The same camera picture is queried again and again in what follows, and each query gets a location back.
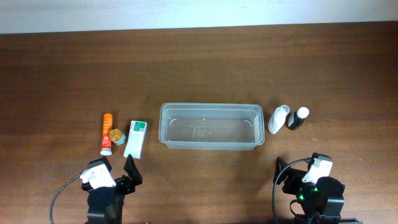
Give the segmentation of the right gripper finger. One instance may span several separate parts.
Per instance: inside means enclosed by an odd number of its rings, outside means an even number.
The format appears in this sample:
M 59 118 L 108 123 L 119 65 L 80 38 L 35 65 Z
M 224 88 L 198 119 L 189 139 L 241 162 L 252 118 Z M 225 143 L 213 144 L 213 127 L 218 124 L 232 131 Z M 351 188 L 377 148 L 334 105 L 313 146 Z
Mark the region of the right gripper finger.
M 285 180 L 286 175 L 281 174 L 282 170 L 287 167 L 287 163 L 281 157 L 277 157 L 275 160 L 275 173 L 273 178 L 274 184 L 280 184 Z
M 313 160 L 319 159 L 319 160 L 324 160 L 324 161 L 329 161 L 329 162 L 332 161 L 332 158 L 331 158 L 331 157 L 329 157 L 329 156 L 327 156 L 327 155 L 324 155 L 324 154 L 319 154 L 319 153 L 317 153 L 317 152 L 314 152 L 314 153 L 312 154 L 312 159 L 313 159 Z

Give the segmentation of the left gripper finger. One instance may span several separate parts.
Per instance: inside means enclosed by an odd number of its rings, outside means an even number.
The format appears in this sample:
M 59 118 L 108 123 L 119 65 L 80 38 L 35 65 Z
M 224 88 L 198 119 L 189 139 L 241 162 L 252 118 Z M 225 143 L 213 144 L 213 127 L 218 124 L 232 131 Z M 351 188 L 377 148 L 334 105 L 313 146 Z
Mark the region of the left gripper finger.
M 142 176 L 134 163 L 133 157 L 130 154 L 126 159 L 124 170 L 127 172 L 129 178 L 132 180 L 132 184 L 134 186 L 142 184 Z
M 109 163 L 106 156 L 102 156 L 99 159 L 95 159 L 95 160 L 89 162 L 88 168 L 90 169 L 90 168 L 100 166 L 100 165 L 105 165 L 108 171 L 111 171 L 111 169 L 112 169 L 111 164 Z

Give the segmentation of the white green medicine box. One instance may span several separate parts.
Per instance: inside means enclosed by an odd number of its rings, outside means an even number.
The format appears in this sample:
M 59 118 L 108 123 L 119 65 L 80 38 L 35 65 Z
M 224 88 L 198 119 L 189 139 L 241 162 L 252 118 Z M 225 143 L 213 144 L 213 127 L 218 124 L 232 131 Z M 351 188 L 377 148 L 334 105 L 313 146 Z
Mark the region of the white green medicine box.
M 127 145 L 124 150 L 124 157 L 131 156 L 135 159 L 140 159 L 144 139 L 147 131 L 147 123 L 144 121 L 131 121 Z

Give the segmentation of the gold lidded small jar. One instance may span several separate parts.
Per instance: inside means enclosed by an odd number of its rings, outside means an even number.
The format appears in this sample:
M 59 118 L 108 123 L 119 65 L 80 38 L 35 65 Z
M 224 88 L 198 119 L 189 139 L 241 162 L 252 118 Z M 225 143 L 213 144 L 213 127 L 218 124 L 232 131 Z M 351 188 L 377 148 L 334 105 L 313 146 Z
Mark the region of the gold lidded small jar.
M 121 145 L 124 144 L 126 136 L 120 129 L 112 129 L 109 132 L 109 138 L 115 145 Z

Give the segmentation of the black bottle white cap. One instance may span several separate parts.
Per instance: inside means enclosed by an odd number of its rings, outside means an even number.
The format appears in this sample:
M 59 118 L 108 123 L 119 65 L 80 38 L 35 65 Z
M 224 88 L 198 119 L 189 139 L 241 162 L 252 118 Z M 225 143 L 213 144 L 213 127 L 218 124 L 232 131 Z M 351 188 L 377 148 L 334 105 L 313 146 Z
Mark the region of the black bottle white cap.
M 287 127 L 293 131 L 298 129 L 303 124 L 309 113 L 310 112 L 307 107 L 299 108 L 289 116 Z

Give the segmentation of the orange tablet tube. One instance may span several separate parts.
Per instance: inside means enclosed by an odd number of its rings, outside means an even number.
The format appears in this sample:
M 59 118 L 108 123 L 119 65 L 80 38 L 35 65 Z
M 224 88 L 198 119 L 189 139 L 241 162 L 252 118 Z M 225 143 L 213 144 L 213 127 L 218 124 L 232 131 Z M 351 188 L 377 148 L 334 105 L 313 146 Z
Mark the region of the orange tablet tube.
M 113 127 L 113 116 L 110 113 L 105 113 L 103 116 L 103 137 L 102 137 L 102 147 L 100 154 L 102 156 L 110 156 L 112 154 L 111 151 L 111 140 L 110 140 L 110 132 Z

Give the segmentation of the white spray bottle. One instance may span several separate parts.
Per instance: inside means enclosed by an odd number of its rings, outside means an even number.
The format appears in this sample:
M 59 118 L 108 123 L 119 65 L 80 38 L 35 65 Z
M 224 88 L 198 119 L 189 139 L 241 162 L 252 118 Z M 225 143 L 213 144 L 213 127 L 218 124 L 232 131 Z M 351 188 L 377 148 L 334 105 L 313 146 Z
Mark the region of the white spray bottle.
M 268 130 L 271 134 L 276 134 L 285 124 L 290 108 L 287 105 L 277 107 L 268 122 Z

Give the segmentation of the clear plastic container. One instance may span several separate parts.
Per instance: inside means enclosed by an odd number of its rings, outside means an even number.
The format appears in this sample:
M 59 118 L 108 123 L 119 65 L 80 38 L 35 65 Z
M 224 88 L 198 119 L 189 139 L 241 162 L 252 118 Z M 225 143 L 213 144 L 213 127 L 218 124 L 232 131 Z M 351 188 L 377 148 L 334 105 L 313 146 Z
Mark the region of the clear plastic container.
M 170 149 L 250 151 L 265 142 L 264 113 L 254 104 L 165 103 L 159 141 Z

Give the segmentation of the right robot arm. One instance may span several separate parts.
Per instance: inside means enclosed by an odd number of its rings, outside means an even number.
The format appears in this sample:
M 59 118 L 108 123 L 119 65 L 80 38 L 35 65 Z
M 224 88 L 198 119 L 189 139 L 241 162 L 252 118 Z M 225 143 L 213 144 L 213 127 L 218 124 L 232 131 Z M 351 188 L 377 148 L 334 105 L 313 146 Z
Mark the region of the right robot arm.
M 291 210 L 294 223 L 346 224 L 359 223 L 357 219 L 343 219 L 341 211 L 345 204 L 345 185 L 330 177 L 332 158 L 314 152 L 311 157 L 286 163 L 283 158 L 275 160 L 272 187 L 272 212 L 278 223 L 275 209 L 275 192 L 279 184 L 285 194 L 294 195 L 290 204 L 297 203 L 303 213 Z

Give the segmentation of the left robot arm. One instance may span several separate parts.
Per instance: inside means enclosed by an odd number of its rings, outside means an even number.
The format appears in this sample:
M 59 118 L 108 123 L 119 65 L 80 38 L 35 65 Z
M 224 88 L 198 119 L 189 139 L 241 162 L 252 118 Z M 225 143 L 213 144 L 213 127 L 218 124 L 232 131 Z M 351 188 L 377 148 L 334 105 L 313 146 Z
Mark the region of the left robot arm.
M 112 178 L 111 164 L 103 156 L 91 161 L 81 173 L 81 188 L 88 192 L 88 223 L 122 222 L 125 196 L 134 193 L 142 184 L 142 176 L 132 156 L 127 157 L 124 170 L 126 175 Z

